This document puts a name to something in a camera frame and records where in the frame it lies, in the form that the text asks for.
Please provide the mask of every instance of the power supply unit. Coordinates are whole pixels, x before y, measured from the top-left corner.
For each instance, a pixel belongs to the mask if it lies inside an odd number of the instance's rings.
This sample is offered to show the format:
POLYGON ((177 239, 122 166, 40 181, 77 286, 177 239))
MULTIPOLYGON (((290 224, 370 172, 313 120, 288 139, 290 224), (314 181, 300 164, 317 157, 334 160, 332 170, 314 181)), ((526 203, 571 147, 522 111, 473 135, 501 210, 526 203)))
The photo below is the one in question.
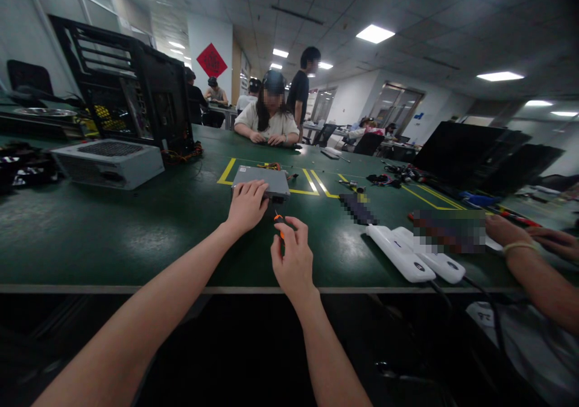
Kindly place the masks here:
POLYGON ((158 147, 104 139, 51 150, 72 181, 133 190, 165 170, 158 147))

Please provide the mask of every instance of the workbench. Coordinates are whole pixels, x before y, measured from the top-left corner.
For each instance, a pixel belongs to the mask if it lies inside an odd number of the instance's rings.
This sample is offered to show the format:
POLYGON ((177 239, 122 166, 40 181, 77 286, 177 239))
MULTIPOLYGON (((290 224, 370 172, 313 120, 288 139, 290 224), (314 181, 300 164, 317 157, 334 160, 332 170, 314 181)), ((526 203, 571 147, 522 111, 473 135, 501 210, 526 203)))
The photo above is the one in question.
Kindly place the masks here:
MULTIPOLYGON (((279 162, 290 174, 299 174, 289 181, 289 201, 277 209, 308 224, 314 283, 322 292, 432 292, 408 283, 364 234, 364 227, 352 221, 337 196, 348 189, 337 181, 366 184, 368 207, 391 229, 411 228, 407 215, 415 209, 463 206, 416 183, 401 189, 370 186, 365 176, 380 174, 384 167, 375 157, 343 153, 351 161, 347 163, 329 159, 319 147, 259 146, 233 131, 193 128, 195 140, 205 149, 203 158, 167 166, 134 191, 65 180, 1 196, 0 292, 133 293, 225 221, 238 167, 264 162, 279 162)), ((12 139, 23 138, 4 135, 0 144, 12 139)), ((43 148, 62 144, 27 141, 43 148)), ((546 215, 542 220, 553 221, 549 219, 546 215)), ((281 292, 271 269, 275 232, 269 211, 225 255, 205 292, 281 292)), ((452 257, 489 291, 519 289, 498 255, 452 257)), ((550 258, 579 285, 575 266, 550 258)), ((437 281, 446 292, 473 291, 437 281)))

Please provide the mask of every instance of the white shirt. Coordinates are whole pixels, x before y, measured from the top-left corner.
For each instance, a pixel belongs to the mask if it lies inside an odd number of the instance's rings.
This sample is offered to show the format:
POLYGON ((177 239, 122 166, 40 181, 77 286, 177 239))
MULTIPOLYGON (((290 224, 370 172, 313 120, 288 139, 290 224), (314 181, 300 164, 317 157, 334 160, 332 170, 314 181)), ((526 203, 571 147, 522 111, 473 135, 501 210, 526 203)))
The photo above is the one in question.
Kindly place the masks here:
POLYGON ((258 98, 253 95, 241 95, 237 100, 237 109, 243 111, 249 104, 255 103, 257 100, 258 98))
MULTIPOLYGON (((256 103, 249 104, 243 112, 235 119, 235 125, 245 124, 250 127, 253 131, 258 130, 258 111, 256 109, 256 103)), ((285 134, 290 133, 299 134, 300 130, 297 129, 296 121, 291 113, 286 113, 282 115, 279 111, 273 115, 269 120, 269 126, 265 131, 259 131, 265 138, 269 138, 275 134, 285 134)))

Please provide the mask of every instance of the computer case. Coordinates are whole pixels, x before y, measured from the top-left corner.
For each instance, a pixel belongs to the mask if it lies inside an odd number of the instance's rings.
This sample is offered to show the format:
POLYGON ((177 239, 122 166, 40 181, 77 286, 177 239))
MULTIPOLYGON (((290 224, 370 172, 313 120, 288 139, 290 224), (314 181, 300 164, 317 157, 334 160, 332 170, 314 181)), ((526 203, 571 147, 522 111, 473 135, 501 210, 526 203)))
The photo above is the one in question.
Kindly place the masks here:
POLYGON ((442 183, 479 189, 531 136, 506 128, 441 122, 413 161, 442 183))
POLYGON ((130 36, 49 18, 103 139, 194 149, 182 62, 130 36))
POLYGON ((544 145, 523 145, 508 156, 479 189, 494 196, 515 193, 533 182, 564 153, 564 150, 544 145))

